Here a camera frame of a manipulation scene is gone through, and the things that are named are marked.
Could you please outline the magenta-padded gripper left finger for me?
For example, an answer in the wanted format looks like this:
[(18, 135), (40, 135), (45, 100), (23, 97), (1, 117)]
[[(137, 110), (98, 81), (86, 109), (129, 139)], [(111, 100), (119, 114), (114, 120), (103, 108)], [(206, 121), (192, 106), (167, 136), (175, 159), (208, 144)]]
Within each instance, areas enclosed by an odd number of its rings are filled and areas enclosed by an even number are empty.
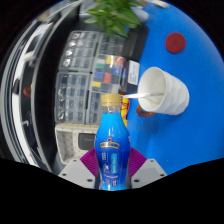
[(97, 189), (99, 169), (95, 150), (91, 149), (80, 159), (72, 159), (60, 172), (59, 177), (84, 188)]

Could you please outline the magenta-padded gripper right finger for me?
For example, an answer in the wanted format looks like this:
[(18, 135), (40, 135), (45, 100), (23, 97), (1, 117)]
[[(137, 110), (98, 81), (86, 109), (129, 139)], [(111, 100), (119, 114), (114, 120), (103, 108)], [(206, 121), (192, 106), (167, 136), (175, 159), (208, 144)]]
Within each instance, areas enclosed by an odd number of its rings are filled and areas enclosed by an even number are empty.
[(127, 187), (141, 188), (166, 176), (159, 163), (146, 159), (138, 150), (132, 148), (128, 163)]

